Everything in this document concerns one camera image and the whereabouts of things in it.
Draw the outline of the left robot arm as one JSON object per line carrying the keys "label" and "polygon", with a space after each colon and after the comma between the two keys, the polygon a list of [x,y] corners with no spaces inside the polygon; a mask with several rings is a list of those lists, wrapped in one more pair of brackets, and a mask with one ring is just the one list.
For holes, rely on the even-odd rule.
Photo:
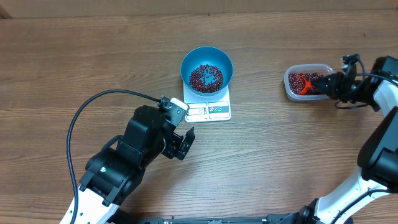
{"label": "left robot arm", "polygon": [[109,140],[86,164],[77,195],[62,223],[106,223],[141,183],[147,166],[159,155],[183,160],[194,130],[176,134],[189,107],[175,99],[159,107],[138,107],[123,135]]}

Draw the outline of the red measuring scoop blue handle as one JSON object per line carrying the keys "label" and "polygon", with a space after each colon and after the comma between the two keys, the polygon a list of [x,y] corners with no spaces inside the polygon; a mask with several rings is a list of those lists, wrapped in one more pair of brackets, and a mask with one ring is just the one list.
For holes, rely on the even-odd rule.
{"label": "red measuring scoop blue handle", "polygon": [[299,95],[306,95],[309,89],[315,88],[305,77],[301,75],[298,75],[297,77],[304,82],[304,88],[300,91]]}

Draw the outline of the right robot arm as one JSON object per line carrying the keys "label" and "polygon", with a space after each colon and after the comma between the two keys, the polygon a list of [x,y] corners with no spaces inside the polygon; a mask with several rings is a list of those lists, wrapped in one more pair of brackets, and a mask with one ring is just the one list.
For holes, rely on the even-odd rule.
{"label": "right robot arm", "polygon": [[367,204],[397,193],[397,59],[378,57],[370,72],[357,71],[359,54],[344,55],[342,62],[341,72],[312,85],[338,103],[381,111],[383,120],[362,146],[351,176],[282,223],[352,223],[352,216]]}

